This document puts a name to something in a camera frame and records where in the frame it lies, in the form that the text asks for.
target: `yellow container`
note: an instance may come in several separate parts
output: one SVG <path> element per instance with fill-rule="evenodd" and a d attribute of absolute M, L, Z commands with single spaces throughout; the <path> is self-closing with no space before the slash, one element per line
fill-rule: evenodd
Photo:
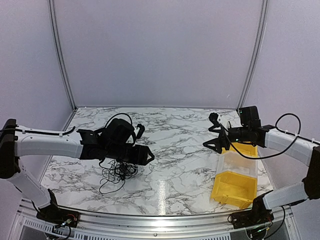
<path fill-rule="evenodd" d="M 237 145 L 234 146 L 244 153 L 243 149 L 238 148 Z M 249 152 L 251 156 L 255 154 L 254 150 L 248 148 L 244 154 Z M 247 159 L 232 150 L 227 151 L 219 157 L 210 198 L 221 204 L 230 204 L 245 209 L 257 196 L 257 179 L 257 160 Z"/>
<path fill-rule="evenodd" d="M 240 153 L 249 157 L 258 157 L 258 148 L 256 146 L 241 144 L 237 142 L 234 142 L 232 144 L 235 146 L 236 149 L 239 150 Z M 232 146 L 230 146 L 229 150 L 226 150 L 224 147 L 222 148 L 222 154 L 225 154 L 228 151 L 237 152 Z"/>

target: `white partition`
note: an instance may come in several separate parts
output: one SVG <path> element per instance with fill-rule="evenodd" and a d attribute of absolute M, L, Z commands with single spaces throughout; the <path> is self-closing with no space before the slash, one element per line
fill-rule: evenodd
<path fill-rule="evenodd" d="M 271 1 L 263 46 L 246 106 L 257 105 L 263 124 L 274 125 L 284 113 L 297 114 L 301 134 L 320 140 L 320 3 L 313 0 Z M 279 125 L 297 131 L 294 117 Z M 266 156 L 270 151 L 262 151 Z M 300 182 L 307 167 L 281 155 L 265 160 L 277 188 Z M 319 238 L 320 200 L 293 207 L 301 238 Z"/>
<path fill-rule="evenodd" d="M 78 106 L 235 108 L 259 0 L 56 0 Z"/>
<path fill-rule="evenodd" d="M 0 1 L 0 128 L 9 118 L 20 125 L 61 130 L 71 114 L 44 0 Z M 38 177 L 46 156 L 22 157 Z M 8 234 L 20 192 L 0 179 L 0 239 Z"/>

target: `white marble surface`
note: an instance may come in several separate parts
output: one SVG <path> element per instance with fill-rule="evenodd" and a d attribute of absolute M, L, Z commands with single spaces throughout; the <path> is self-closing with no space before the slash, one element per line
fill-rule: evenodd
<path fill-rule="evenodd" d="M 102 170 L 98 160 L 54 156 L 42 184 L 53 190 L 64 206 L 90 211 L 132 215 L 194 215 L 237 209 L 210 200 L 218 154 L 202 143 L 217 136 L 208 131 L 209 114 L 226 116 L 240 125 L 234 110 L 190 108 L 80 108 L 70 126 L 95 130 L 117 113 L 127 113 L 145 132 L 137 144 L 147 145 L 155 160 L 139 167 L 139 173 L 115 193 L 99 193 Z M 121 185 L 106 184 L 109 192 Z M 258 195 L 272 190 L 261 161 L 258 162 Z"/>

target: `metal corner post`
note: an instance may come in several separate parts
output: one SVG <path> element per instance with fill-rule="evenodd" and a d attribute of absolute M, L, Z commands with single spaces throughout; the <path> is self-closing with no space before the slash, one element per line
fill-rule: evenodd
<path fill-rule="evenodd" d="M 59 32 L 58 32 L 58 25 L 57 25 L 57 16 L 56 16 L 56 7 L 55 7 L 55 1 L 54 0 L 47 0 L 48 1 L 48 7 L 49 7 L 49 16 L 50 16 L 50 23 L 52 28 L 52 35 L 53 35 L 53 42 L 54 42 L 54 48 L 56 51 L 56 56 L 59 64 L 59 68 L 61 71 L 62 81 L 65 88 L 65 92 L 70 104 L 70 107 L 72 111 L 77 110 L 77 106 L 75 103 L 74 96 L 72 94 L 68 73 L 62 53 L 62 48 L 60 44 L 60 38 L 59 38 Z"/>
<path fill-rule="evenodd" d="M 253 53 L 252 53 L 249 69 L 246 74 L 245 82 L 244 82 L 240 99 L 236 109 L 242 108 L 244 106 L 249 89 L 250 89 L 250 85 L 255 73 L 255 68 L 257 65 L 258 56 L 261 50 L 265 28 L 266 28 L 269 1 L 270 0 L 262 0 L 262 3 L 261 3 L 260 19 L 259 19 L 259 25 L 256 33 Z"/>

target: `robotic arm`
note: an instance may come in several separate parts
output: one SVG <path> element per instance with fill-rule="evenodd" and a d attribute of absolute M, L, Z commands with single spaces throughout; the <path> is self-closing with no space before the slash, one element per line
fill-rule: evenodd
<path fill-rule="evenodd" d="M 26 155 L 59 155 L 80 160 L 105 158 L 136 165 L 147 165 L 155 159 L 147 146 L 135 144 L 145 128 L 134 128 L 123 119 L 114 118 L 98 130 L 73 128 L 67 132 L 47 131 L 18 126 L 9 119 L 0 130 L 0 178 L 11 182 L 39 208 L 37 218 L 61 224 L 69 216 L 79 218 L 75 211 L 59 208 L 54 193 L 43 187 L 19 162 Z M 70 224 L 76 227 L 77 221 Z"/>
<path fill-rule="evenodd" d="M 211 113 L 209 120 L 213 126 L 209 128 L 209 131 L 219 133 L 219 136 L 203 145 L 221 154 L 222 148 L 229 150 L 232 143 L 249 142 L 253 146 L 258 145 L 289 155 L 308 166 L 309 169 L 302 182 L 260 195 L 253 200 L 252 209 L 232 213 L 230 217 L 233 227 L 238 229 L 265 223 L 269 219 L 274 219 L 271 211 L 273 208 L 293 206 L 307 199 L 319 199 L 320 144 L 297 134 L 281 131 L 272 125 L 261 126 L 256 106 L 240 108 L 239 115 L 242 126 L 231 127 L 223 116 Z"/>

